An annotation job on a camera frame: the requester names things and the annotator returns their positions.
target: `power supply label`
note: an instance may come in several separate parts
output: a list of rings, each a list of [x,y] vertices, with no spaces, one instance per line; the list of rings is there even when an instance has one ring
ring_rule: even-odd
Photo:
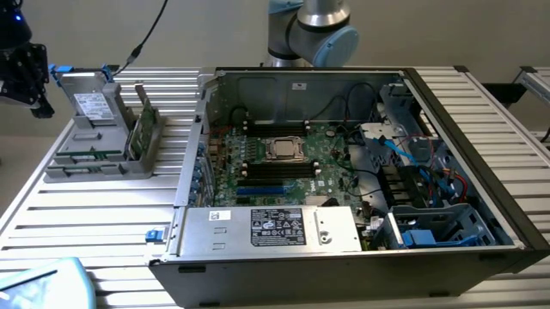
[[[252,209],[249,242],[255,247],[305,245],[300,208]]]

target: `white sticker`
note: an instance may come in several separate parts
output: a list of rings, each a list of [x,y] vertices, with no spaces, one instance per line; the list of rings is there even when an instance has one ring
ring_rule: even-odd
[[[208,221],[231,220],[231,211],[211,211]]]
[[[292,90],[307,90],[307,84],[301,82],[293,82]]]
[[[89,120],[112,120],[112,112],[101,93],[74,93],[74,99]]]

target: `blue tab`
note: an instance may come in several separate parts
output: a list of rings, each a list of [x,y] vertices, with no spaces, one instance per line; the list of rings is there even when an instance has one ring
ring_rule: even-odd
[[[161,243],[164,236],[164,230],[149,230],[145,234],[145,242],[147,243]]]
[[[102,71],[102,73],[105,74],[106,81],[108,81],[108,82],[113,82],[114,79],[113,79],[113,77],[112,77],[112,71],[110,71],[106,63],[104,63],[104,64],[101,65],[101,71]]]
[[[58,68],[57,68],[57,73],[69,73],[69,72],[72,72],[72,70],[73,70],[74,68],[72,67],[72,66],[60,66]]]
[[[408,248],[435,247],[431,230],[408,230],[403,234],[404,246]]]

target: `metal table surface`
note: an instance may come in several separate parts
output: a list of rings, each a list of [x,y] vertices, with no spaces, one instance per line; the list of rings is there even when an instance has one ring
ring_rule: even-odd
[[[520,83],[550,107],[550,68],[523,66],[514,83]]]
[[[417,68],[420,76],[550,240],[550,153],[468,73]],[[147,180],[44,183],[42,169],[64,139],[57,138],[0,219],[0,277],[76,256],[105,308],[173,309],[172,299],[144,266],[144,234],[169,223],[188,127],[196,104],[197,69],[129,68],[116,77],[128,106],[140,102],[132,89],[144,80],[152,104],[168,117],[153,177]],[[456,298],[307,304],[287,308],[548,308],[550,258],[520,274],[502,274]]]

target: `label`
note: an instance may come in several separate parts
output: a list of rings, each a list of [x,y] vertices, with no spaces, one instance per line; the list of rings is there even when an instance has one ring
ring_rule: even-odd
[[[74,93],[74,99],[89,120],[112,120],[112,112],[101,93]]]
[[[231,220],[231,211],[211,211],[208,221]]]
[[[307,84],[303,82],[293,82],[292,90],[307,90]]]
[[[252,209],[249,242],[255,247],[305,245],[301,209]]]

